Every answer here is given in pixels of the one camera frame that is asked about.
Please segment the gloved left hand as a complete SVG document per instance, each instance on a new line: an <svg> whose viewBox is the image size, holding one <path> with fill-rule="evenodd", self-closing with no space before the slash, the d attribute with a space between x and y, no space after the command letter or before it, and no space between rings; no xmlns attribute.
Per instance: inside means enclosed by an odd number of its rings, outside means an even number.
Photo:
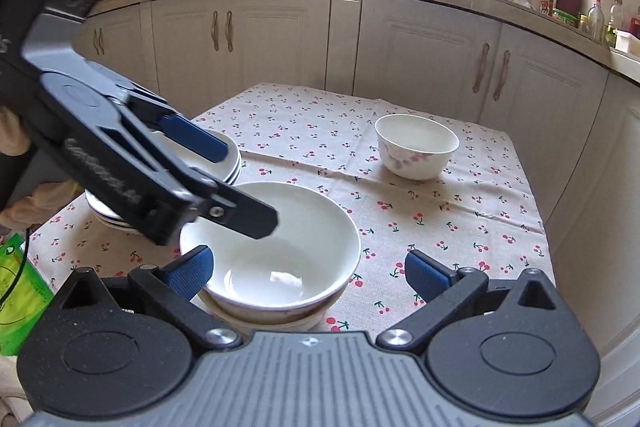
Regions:
<svg viewBox="0 0 640 427"><path fill-rule="evenodd" d="M1 107L1 232L42 225L81 193L80 185L32 142Z"/></svg>

